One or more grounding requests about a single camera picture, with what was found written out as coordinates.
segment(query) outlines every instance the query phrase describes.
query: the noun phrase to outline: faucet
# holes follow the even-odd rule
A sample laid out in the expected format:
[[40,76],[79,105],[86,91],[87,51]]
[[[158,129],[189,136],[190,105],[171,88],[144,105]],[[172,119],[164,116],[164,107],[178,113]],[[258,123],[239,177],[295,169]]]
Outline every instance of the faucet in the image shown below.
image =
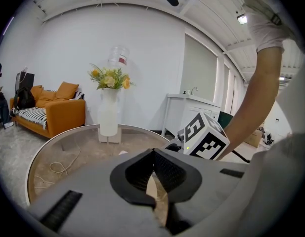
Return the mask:
[[191,91],[191,95],[192,95],[192,96],[194,96],[194,94],[193,94],[193,89],[196,89],[196,91],[198,91],[198,88],[197,88],[197,87],[192,88],[192,91]]

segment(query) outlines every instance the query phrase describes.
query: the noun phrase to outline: black backpack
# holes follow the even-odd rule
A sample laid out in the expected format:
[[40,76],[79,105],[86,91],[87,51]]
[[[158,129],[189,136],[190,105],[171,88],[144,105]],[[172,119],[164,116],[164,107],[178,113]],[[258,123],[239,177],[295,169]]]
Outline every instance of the black backpack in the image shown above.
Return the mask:
[[21,110],[21,109],[27,109],[27,108],[33,108],[35,107],[36,102],[35,98],[30,92],[29,88],[23,87],[16,91],[15,97],[14,97],[14,108],[15,110]]

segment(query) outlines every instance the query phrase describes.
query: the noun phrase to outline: white cube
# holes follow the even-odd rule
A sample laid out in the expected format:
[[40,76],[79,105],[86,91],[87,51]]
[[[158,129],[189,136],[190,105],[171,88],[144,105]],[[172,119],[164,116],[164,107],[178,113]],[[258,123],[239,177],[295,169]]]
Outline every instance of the white cube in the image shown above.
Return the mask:
[[215,160],[229,143],[221,125],[202,111],[184,129],[185,155]]

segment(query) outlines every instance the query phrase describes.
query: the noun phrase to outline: white counter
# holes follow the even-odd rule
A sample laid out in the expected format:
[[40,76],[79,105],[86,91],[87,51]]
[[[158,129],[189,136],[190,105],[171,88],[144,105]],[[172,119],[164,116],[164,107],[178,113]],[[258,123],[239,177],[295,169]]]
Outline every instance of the white counter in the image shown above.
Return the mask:
[[197,96],[193,96],[193,95],[187,95],[187,94],[180,94],[180,95],[177,95],[177,94],[168,94],[167,97],[170,97],[170,98],[186,98],[186,99],[191,99],[191,100],[195,100],[195,101],[198,101],[198,102],[201,102],[201,103],[205,103],[205,104],[208,104],[208,105],[213,105],[213,106],[216,106],[216,107],[219,107],[217,104],[207,100],[207,99],[204,99],[204,98],[201,98],[201,97],[197,97]]
[[162,136],[166,130],[177,136],[177,132],[185,128],[199,111],[218,121],[220,106],[207,99],[183,94],[168,94],[167,98]]

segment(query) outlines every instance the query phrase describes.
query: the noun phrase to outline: vase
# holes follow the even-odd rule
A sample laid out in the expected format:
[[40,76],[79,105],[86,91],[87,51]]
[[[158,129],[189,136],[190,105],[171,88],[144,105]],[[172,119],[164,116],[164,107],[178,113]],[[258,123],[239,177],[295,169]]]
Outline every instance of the vase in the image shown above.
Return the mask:
[[104,88],[100,90],[101,103],[98,108],[98,123],[100,125],[100,134],[110,137],[117,134],[117,94],[120,90]]

